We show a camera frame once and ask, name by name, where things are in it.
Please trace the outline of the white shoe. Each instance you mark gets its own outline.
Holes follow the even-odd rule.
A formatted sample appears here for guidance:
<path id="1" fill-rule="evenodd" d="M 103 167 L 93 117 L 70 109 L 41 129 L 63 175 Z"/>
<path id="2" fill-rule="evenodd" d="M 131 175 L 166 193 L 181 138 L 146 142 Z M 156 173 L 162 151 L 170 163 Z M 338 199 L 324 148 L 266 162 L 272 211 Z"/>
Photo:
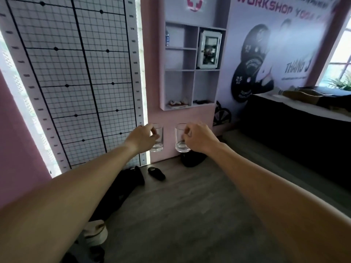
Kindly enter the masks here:
<path id="1" fill-rule="evenodd" d="M 88 222 L 83 228 L 82 233 L 89 247 L 103 244 L 108 237 L 108 230 L 103 220 Z"/>

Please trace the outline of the person's black trouser leg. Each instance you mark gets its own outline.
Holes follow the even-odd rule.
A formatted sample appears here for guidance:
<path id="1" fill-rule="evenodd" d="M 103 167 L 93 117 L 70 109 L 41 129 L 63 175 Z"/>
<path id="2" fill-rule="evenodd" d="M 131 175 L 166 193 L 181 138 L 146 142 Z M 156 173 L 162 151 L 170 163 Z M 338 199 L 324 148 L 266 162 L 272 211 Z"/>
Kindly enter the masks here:
<path id="1" fill-rule="evenodd" d="M 122 170 L 99 202 L 89 222 L 95 220 L 107 221 L 122 206 L 137 186 L 134 168 Z"/>

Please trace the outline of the white posture grid chart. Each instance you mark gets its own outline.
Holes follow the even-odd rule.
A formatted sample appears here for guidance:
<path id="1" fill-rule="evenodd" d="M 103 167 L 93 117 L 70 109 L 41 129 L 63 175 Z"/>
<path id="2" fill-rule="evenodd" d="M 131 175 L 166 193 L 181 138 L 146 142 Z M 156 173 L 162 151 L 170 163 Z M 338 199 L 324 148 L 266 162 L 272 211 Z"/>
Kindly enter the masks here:
<path id="1" fill-rule="evenodd" d="M 148 123 L 140 0 L 0 0 L 2 71 L 51 177 Z"/>

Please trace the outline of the red cross sign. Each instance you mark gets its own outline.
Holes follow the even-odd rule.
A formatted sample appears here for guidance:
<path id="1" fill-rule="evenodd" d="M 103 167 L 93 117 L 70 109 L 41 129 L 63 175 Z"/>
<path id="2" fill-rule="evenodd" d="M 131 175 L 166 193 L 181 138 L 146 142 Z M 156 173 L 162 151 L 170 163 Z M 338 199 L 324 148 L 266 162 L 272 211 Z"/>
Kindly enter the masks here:
<path id="1" fill-rule="evenodd" d="M 198 12 L 201 10 L 203 0 L 186 0 L 187 8 L 192 12 Z"/>

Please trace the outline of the black massage bed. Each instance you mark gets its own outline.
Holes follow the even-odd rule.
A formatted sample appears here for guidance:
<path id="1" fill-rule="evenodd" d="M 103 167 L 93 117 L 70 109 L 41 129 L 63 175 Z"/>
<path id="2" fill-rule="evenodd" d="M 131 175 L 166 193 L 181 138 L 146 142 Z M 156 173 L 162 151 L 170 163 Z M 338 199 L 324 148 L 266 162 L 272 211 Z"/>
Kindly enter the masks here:
<path id="1" fill-rule="evenodd" d="M 351 121 L 330 110 L 267 94 L 251 95 L 240 130 L 351 193 Z"/>

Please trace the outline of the person's left hand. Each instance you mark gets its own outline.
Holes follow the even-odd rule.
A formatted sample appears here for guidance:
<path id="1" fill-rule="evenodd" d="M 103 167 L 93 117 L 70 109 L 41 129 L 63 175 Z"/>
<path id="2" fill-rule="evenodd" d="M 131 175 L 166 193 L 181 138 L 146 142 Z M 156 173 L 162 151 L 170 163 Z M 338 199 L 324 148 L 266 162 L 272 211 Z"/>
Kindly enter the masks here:
<path id="1" fill-rule="evenodd" d="M 158 137 L 151 135 L 151 128 L 151 123 L 139 125 L 125 139 L 124 146 L 128 148 L 131 155 L 144 153 L 154 146 Z"/>

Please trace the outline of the clear drinking glass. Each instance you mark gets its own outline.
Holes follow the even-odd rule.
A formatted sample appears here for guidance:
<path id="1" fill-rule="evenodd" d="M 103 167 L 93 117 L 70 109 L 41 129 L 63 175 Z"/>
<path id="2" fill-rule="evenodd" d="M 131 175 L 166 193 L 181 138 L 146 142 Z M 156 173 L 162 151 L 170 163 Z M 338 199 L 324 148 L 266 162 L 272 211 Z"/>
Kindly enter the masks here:
<path id="1" fill-rule="evenodd" d="M 156 133 L 159 135 L 159 138 L 156 139 L 154 146 L 150 149 L 150 152 L 160 152 L 164 148 L 164 128 L 159 123 L 152 123 L 153 128 Z"/>
<path id="2" fill-rule="evenodd" d="M 186 123 L 180 123 L 175 126 L 175 149 L 179 153 L 187 153 L 191 149 L 186 145 L 182 135 L 186 129 Z"/>

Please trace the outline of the green plant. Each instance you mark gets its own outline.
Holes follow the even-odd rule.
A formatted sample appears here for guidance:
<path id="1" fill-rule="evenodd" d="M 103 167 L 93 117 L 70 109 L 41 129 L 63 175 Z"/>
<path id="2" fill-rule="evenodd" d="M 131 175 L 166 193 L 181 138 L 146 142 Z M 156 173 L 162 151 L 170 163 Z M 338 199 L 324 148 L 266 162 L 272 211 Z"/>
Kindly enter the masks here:
<path id="1" fill-rule="evenodd" d="M 329 79 L 327 84 L 330 88 L 351 92 L 351 71 L 345 71 L 341 79 Z"/>

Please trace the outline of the large printed wall banner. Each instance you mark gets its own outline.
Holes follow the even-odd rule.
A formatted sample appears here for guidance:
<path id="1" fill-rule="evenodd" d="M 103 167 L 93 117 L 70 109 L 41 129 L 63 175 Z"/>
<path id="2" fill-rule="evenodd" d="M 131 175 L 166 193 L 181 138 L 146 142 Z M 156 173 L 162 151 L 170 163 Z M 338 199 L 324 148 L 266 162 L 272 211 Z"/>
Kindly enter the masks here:
<path id="1" fill-rule="evenodd" d="M 340 0 L 231 0 L 216 101 L 231 123 L 253 94 L 302 87 Z"/>

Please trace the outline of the person's left forearm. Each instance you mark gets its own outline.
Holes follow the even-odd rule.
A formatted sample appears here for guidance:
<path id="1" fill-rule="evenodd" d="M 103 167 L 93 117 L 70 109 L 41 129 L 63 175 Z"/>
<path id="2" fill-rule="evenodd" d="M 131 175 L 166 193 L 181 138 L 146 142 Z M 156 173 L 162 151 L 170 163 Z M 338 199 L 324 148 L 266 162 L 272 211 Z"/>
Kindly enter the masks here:
<path id="1" fill-rule="evenodd" d="M 0 263 L 59 263 L 136 154 L 136 146 L 125 142 L 3 207 Z"/>

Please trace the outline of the black bag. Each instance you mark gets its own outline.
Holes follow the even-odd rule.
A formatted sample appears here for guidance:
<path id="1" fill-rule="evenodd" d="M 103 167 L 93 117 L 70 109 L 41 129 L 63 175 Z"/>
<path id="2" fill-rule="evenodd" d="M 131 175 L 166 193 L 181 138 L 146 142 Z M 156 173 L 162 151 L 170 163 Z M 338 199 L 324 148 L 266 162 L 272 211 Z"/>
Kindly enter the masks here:
<path id="1" fill-rule="evenodd" d="M 193 168 L 202 163 L 207 156 L 203 153 L 199 153 L 193 150 L 190 150 L 186 153 L 181 153 L 180 159 L 181 163 L 187 168 Z"/>

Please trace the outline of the small white shelf trinket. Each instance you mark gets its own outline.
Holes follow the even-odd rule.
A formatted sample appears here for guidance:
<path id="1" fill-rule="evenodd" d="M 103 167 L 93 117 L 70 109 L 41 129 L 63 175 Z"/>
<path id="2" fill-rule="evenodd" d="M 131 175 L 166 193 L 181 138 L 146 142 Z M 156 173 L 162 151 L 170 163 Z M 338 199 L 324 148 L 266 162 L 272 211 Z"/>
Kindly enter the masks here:
<path id="1" fill-rule="evenodd" d="M 189 101 L 187 98 L 183 98 L 180 101 L 170 100 L 168 106 L 171 107 L 171 109 L 185 108 L 189 106 Z"/>

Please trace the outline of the white wall shelf unit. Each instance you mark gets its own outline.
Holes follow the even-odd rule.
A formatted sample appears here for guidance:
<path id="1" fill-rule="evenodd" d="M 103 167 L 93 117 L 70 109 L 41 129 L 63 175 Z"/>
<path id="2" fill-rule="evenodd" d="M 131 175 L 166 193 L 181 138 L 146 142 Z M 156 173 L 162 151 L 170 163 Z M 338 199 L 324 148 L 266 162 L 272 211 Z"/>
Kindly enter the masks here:
<path id="1" fill-rule="evenodd" d="M 165 46 L 165 30 L 169 32 L 169 47 Z M 222 33 L 220 56 L 217 69 L 197 69 L 197 50 L 200 30 Z M 211 106 L 216 102 L 222 54 L 226 29 L 215 26 L 201 26 L 191 23 L 164 21 L 160 24 L 160 108 L 164 111 L 178 110 L 168 106 L 170 100 L 180 101 L 187 98 L 189 106 Z M 209 100 L 211 104 L 194 105 L 194 100 Z"/>

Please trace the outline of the person's right forearm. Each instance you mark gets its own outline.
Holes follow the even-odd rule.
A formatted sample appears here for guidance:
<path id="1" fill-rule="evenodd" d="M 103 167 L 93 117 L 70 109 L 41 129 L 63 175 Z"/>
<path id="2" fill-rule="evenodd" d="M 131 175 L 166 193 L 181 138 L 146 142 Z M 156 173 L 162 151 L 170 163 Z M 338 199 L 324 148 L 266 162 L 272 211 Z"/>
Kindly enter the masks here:
<path id="1" fill-rule="evenodd" d="M 222 168 L 295 263 L 351 263 L 351 218 L 286 179 L 215 142 Z"/>

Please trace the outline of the window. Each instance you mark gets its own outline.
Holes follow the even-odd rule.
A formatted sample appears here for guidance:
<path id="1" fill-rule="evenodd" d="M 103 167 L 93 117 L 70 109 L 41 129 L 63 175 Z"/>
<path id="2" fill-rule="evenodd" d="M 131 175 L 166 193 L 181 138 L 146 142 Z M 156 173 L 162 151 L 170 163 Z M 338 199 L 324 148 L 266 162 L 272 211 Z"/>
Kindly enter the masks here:
<path id="1" fill-rule="evenodd" d="M 341 79 L 345 71 L 351 71 L 351 10 L 318 78 L 317 86 L 330 88 L 327 80 Z"/>

